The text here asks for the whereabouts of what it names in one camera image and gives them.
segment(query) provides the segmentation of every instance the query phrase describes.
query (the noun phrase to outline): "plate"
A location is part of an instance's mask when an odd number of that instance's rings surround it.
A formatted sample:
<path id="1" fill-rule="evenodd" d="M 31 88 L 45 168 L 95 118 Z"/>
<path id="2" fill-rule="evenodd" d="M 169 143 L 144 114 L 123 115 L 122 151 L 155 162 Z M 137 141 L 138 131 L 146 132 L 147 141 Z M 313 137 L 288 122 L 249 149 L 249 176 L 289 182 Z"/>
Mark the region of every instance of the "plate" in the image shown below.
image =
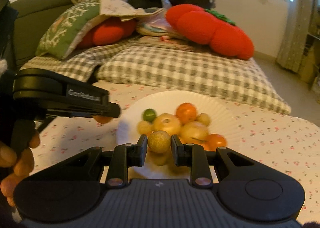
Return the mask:
<path id="1" fill-rule="evenodd" d="M 188 91 L 164 91 L 151 94 L 138 100 L 121 116 L 116 142 L 118 145 L 125 143 L 136 144 L 140 134 L 137 132 L 137 124 L 141 121 L 142 113 L 152 108 L 157 115 L 162 113 L 175 114 L 177 107 L 184 102 L 192 103 L 200 113 L 207 113 L 211 117 L 208 127 L 209 133 L 223 135 L 228 142 L 228 147 L 237 151 L 240 146 L 240 136 L 236 120 L 232 113 L 225 107 L 223 102 L 214 97 L 201 95 Z M 148 179 L 190 179 L 190 168 L 172 166 L 173 160 L 168 165 L 157 166 L 153 164 L 150 157 L 146 157 L 143 167 L 135 167 L 135 171 Z M 214 167 L 210 167 L 212 178 L 216 177 Z"/>

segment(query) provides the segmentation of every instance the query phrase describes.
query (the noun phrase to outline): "screw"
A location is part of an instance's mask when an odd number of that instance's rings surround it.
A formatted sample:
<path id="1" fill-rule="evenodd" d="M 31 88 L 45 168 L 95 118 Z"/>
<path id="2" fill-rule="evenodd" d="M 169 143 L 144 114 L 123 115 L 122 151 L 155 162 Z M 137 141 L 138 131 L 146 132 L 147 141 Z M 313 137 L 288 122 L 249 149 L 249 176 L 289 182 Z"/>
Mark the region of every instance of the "screw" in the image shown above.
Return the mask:
<path id="1" fill-rule="evenodd" d="M 199 177 L 196 179 L 196 184 L 201 186 L 207 186 L 211 184 L 211 180 L 206 177 Z"/>
<path id="2" fill-rule="evenodd" d="M 120 178 L 111 178 L 108 180 L 109 186 L 120 186 L 122 184 L 123 184 L 123 181 Z"/>

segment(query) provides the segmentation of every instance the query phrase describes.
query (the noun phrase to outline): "ridged gray surface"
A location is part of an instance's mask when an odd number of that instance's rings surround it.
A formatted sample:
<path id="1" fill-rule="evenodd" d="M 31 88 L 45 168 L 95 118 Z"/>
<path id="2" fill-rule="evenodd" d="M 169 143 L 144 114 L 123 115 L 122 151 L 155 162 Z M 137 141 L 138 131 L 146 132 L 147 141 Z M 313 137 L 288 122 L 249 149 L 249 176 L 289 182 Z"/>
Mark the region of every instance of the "ridged gray surface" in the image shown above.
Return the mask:
<path id="1" fill-rule="evenodd" d="M 109 191 L 102 203 L 64 224 L 23 223 L 30 228 L 299 228 L 286 224 L 250 224 L 227 213 L 210 191 L 187 180 L 133 180 L 125 189 Z"/>

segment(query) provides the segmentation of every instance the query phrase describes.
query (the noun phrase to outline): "table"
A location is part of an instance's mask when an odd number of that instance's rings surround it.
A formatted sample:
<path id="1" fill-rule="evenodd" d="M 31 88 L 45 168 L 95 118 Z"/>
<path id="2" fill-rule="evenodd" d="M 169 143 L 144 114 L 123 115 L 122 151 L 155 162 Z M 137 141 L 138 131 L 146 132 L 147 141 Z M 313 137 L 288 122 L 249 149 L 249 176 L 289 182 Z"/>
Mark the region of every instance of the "table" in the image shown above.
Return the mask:
<path id="1" fill-rule="evenodd" d="M 125 111 L 137 100 L 166 91 L 132 84 L 98 82 L 110 91 L 110 101 Z M 298 180 L 306 192 L 298 216 L 300 223 L 320 220 L 320 128 L 309 121 L 279 113 L 223 101 L 236 119 L 241 132 L 239 153 L 279 170 Z M 57 118 L 42 133 L 41 145 L 33 149 L 35 170 L 67 159 L 93 146 L 113 150 L 119 119 L 106 125 L 93 119 Z M 140 177 L 130 169 L 129 177 Z"/>

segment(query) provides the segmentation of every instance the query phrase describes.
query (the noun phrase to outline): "human hand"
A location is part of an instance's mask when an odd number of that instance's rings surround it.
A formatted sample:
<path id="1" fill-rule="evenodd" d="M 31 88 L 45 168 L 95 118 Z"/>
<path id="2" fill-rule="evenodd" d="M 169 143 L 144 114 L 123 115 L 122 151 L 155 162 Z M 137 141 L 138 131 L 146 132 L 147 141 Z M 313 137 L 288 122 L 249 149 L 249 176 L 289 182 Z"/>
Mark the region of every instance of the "human hand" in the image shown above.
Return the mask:
<path id="1" fill-rule="evenodd" d="M 100 124 L 106 124 L 112 120 L 109 117 L 93 116 Z M 13 201 L 13 191 L 24 178 L 28 177 L 33 171 L 35 161 L 30 148 L 36 148 L 40 145 L 38 131 L 29 142 L 29 148 L 25 149 L 19 157 L 14 150 L 4 143 L 0 142 L 0 167 L 13 167 L 13 172 L 1 181 L 0 189 L 2 194 L 7 197 L 9 205 L 15 206 Z"/>

